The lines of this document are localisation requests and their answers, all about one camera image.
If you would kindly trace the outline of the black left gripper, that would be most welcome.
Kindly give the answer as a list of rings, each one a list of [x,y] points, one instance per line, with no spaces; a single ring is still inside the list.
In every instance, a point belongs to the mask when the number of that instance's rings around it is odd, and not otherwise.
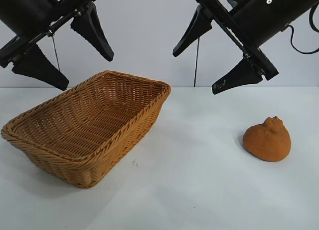
[[[7,67],[16,55],[49,32],[56,32],[73,17],[71,28],[107,61],[112,61],[114,52],[102,30],[94,1],[0,0],[0,20],[16,34],[0,49],[1,67]],[[37,44],[13,63],[12,72],[40,80],[60,90],[66,90],[69,84],[69,80],[45,57]]]

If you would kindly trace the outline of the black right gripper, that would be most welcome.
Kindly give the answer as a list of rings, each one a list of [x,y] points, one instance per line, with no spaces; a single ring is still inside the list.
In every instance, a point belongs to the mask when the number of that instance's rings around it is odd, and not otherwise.
[[[212,29],[212,20],[242,49],[243,59],[212,85],[214,95],[243,85],[258,84],[278,75],[278,70],[260,46],[285,30],[319,0],[232,0],[236,6],[227,11],[219,0],[196,0],[191,22],[172,51],[179,56],[195,40]]]

